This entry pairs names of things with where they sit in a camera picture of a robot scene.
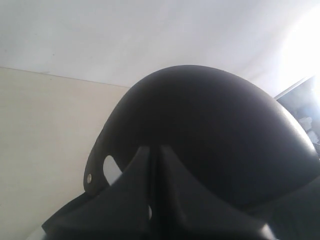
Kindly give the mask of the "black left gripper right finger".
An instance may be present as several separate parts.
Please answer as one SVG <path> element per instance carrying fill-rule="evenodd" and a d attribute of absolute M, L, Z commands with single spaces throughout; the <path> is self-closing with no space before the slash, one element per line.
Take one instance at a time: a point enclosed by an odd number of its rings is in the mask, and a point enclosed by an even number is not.
<path fill-rule="evenodd" d="M 267 223 L 216 197 L 161 146 L 155 174 L 156 218 L 163 240 L 271 240 Z"/>

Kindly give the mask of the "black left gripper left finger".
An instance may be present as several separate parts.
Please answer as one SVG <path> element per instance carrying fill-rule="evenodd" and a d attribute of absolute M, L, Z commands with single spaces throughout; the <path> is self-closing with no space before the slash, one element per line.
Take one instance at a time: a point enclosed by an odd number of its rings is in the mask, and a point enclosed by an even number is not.
<path fill-rule="evenodd" d="M 122 175 L 97 196 L 82 194 L 42 228 L 48 240 L 147 240 L 150 149 L 138 149 Z"/>

